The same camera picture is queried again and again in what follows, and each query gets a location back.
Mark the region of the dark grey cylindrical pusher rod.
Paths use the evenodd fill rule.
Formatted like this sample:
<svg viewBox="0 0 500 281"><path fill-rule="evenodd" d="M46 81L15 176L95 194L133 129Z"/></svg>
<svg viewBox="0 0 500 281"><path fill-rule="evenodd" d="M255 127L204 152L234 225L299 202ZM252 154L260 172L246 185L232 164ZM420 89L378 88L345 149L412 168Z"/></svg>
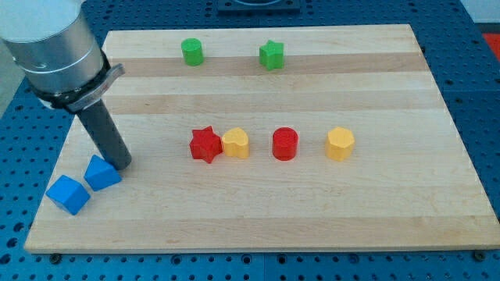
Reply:
<svg viewBox="0 0 500 281"><path fill-rule="evenodd" d="M77 116L110 165L116 170L123 170L131 164L132 156L102 100L79 111Z"/></svg>

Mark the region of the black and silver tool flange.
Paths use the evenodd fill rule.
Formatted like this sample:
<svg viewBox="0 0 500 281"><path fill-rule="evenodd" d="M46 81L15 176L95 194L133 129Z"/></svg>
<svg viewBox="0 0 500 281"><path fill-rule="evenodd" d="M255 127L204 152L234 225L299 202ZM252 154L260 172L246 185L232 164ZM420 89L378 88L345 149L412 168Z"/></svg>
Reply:
<svg viewBox="0 0 500 281"><path fill-rule="evenodd" d="M113 82L125 74L125 69L121 63L111 66L104 51L101 51L101 55L103 58L102 69L82 87L61 93L42 91L33 84L30 85L30 88L46 107L65 109L73 114L85 110L99 101Z"/></svg>

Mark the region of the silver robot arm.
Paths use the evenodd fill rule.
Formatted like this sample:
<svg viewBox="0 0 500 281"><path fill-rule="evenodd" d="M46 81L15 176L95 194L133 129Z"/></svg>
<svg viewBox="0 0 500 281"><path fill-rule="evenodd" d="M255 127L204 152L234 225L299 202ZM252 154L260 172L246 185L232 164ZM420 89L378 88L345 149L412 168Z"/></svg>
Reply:
<svg viewBox="0 0 500 281"><path fill-rule="evenodd" d="M37 98L77 115L102 157L128 167L131 154L102 101L124 68L110 65L82 3L1 0L1 40Z"/></svg>

